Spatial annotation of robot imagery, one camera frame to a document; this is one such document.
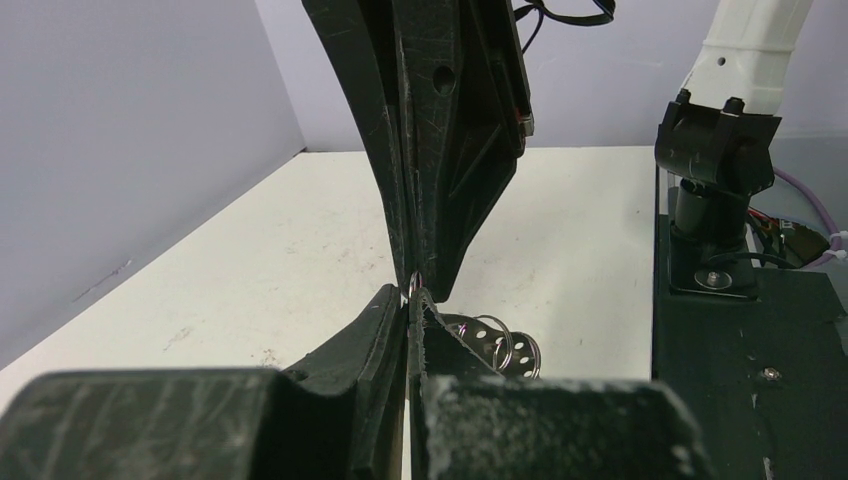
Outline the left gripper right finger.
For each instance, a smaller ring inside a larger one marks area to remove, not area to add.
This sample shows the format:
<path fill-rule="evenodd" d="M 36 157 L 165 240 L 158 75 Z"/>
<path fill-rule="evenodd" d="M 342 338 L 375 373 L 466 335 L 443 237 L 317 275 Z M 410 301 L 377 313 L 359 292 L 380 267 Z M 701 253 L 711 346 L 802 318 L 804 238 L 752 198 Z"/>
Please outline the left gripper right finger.
<path fill-rule="evenodd" d="M 709 479 L 700 428 L 659 382 L 510 379 L 409 298 L 415 479 Z"/>

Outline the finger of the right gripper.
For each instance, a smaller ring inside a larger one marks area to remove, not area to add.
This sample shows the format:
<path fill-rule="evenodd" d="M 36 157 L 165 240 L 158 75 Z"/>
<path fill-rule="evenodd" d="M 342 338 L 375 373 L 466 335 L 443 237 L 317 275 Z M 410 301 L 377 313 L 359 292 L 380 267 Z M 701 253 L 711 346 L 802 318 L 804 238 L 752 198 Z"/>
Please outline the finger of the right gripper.
<path fill-rule="evenodd" d="M 402 175 L 398 67 L 390 1 L 302 3 L 353 115 L 380 193 L 398 287 L 410 288 L 410 216 Z"/>
<path fill-rule="evenodd" d="M 525 151 L 529 87 L 508 1 L 395 1 L 401 279 L 446 301 Z"/>

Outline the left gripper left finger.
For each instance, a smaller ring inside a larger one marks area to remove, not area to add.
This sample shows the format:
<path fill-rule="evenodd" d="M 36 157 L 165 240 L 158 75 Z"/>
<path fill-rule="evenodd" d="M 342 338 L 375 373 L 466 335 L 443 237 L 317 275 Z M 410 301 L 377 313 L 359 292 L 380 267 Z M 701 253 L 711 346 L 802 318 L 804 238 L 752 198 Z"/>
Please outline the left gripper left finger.
<path fill-rule="evenodd" d="M 1 419 L 5 479 L 397 479 L 406 310 L 383 286 L 284 369 L 44 374 Z"/>

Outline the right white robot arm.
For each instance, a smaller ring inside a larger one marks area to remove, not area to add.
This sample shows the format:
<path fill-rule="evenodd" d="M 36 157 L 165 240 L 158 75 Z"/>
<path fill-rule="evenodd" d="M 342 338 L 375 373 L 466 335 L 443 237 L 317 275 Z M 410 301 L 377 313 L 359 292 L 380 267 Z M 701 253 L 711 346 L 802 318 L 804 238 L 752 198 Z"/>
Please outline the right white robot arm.
<path fill-rule="evenodd" d="M 775 179 L 770 144 L 807 1 L 723 1 L 658 127 L 654 158 L 680 184 L 670 218 L 674 292 L 754 299 L 751 198 Z M 381 195 L 401 290 L 447 300 L 474 236 L 534 132 L 517 24 L 574 27 L 543 1 L 307 1 Z"/>

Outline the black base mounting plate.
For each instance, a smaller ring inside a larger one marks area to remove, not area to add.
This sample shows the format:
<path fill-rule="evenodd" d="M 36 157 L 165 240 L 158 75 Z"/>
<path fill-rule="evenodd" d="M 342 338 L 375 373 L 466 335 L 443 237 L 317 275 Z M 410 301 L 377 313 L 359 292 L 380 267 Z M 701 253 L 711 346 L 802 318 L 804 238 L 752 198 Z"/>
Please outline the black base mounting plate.
<path fill-rule="evenodd" d="M 754 300 L 673 291 L 673 185 L 657 172 L 653 378 L 691 411 L 716 478 L 845 478 L 847 315 L 829 277 L 759 269 Z"/>

